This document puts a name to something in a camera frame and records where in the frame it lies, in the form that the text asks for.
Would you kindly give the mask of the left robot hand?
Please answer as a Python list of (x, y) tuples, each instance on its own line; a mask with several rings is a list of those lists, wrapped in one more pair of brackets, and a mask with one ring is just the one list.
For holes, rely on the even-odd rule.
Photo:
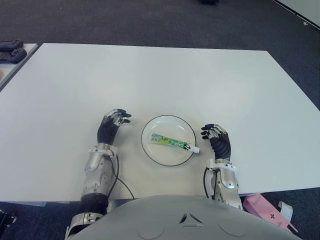
[(126, 110), (120, 108), (112, 109), (106, 113), (97, 131), (97, 143), (112, 145), (120, 125), (130, 123), (131, 116)]

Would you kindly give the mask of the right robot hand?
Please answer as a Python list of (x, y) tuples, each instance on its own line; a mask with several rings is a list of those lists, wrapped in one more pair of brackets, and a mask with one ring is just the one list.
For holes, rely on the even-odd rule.
[(206, 124), (201, 128), (202, 138), (209, 140), (215, 159), (231, 158), (231, 143), (228, 132), (218, 124)]

